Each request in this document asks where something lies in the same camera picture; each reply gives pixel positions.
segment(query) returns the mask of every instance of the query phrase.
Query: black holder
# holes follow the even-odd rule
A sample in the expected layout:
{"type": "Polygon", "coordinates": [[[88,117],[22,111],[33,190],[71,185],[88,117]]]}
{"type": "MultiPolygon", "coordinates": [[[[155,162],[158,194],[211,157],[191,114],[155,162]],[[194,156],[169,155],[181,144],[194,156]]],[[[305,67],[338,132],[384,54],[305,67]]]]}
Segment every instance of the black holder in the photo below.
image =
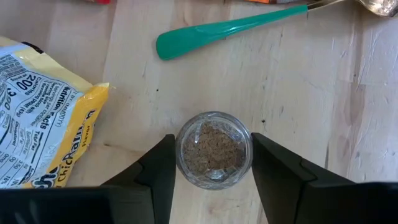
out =
{"type": "MultiPolygon", "coordinates": [[[[270,224],[398,223],[397,183],[354,182],[253,133],[252,171],[270,224]]],[[[175,183],[169,134],[99,187],[0,190],[0,223],[167,224],[175,183]]]]}

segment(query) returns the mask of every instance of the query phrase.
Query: glass jar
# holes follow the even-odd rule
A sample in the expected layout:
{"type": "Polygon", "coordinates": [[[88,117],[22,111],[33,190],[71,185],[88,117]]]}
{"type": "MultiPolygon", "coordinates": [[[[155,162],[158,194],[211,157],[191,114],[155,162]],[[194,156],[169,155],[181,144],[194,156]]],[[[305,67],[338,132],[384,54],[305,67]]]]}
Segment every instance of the glass jar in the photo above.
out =
{"type": "Polygon", "coordinates": [[[177,166],[198,187],[226,189],[250,169],[252,149],[250,133],[238,119],[217,111],[201,113],[177,136],[177,166]]]}

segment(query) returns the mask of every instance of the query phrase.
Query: orange object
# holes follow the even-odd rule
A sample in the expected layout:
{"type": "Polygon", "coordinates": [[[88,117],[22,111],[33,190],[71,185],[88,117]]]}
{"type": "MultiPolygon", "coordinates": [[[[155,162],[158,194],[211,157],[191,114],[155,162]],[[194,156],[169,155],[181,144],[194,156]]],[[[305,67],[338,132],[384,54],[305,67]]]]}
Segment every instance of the orange object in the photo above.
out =
{"type": "Polygon", "coordinates": [[[87,1],[97,2],[97,3],[100,3],[100,4],[109,4],[109,3],[111,3],[111,0],[87,0],[87,1]]]}
{"type": "Polygon", "coordinates": [[[247,0],[247,1],[252,1],[252,2],[261,2],[265,4],[270,4],[270,0],[247,0]]]}

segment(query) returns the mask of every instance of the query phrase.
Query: chickpea snack bag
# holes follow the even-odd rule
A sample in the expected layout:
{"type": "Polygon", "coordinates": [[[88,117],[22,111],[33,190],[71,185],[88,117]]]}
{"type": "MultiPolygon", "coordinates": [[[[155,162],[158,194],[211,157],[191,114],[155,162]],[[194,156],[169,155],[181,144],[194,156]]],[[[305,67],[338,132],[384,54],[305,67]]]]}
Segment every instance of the chickpea snack bag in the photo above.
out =
{"type": "Polygon", "coordinates": [[[0,188],[64,187],[108,90],[30,44],[0,37],[0,188]]]}

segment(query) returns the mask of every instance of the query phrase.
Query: metal spoon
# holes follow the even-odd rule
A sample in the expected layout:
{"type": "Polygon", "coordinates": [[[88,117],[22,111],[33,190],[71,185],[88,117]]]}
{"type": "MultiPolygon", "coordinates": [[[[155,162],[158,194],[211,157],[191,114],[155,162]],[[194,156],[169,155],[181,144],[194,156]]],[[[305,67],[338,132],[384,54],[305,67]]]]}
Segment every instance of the metal spoon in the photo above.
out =
{"type": "MultiPolygon", "coordinates": [[[[340,1],[344,0],[323,0],[258,16],[171,30],[158,36],[156,51],[162,60],[170,60],[229,35],[340,1]]],[[[358,1],[378,16],[393,17],[398,12],[398,0],[358,1]]]]}

